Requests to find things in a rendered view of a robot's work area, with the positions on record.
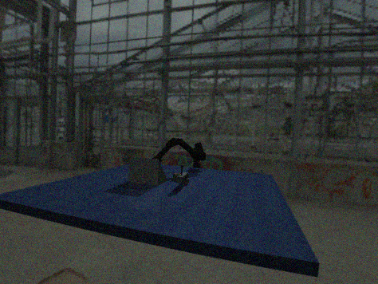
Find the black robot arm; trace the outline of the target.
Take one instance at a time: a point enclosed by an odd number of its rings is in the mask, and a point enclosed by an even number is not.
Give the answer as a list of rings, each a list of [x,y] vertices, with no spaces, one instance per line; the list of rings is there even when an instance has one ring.
[[[186,142],[183,141],[183,139],[179,138],[172,138],[167,143],[166,146],[152,159],[159,159],[159,162],[161,163],[161,158],[167,153],[167,151],[172,148],[173,146],[180,145],[182,148],[184,148],[187,152],[190,153],[190,156],[193,159],[196,158],[202,158],[201,160],[206,160],[206,153],[203,151],[203,146],[201,143],[195,144],[195,148],[193,149],[190,145],[188,145]]]

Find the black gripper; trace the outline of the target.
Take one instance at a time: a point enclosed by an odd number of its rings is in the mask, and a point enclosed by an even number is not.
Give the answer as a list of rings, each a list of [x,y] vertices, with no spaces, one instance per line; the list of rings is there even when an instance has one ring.
[[[193,161],[195,162],[193,166],[194,168],[200,168],[200,163],[199,163],[200,160],[201,160],[200,158],[193,159]]]

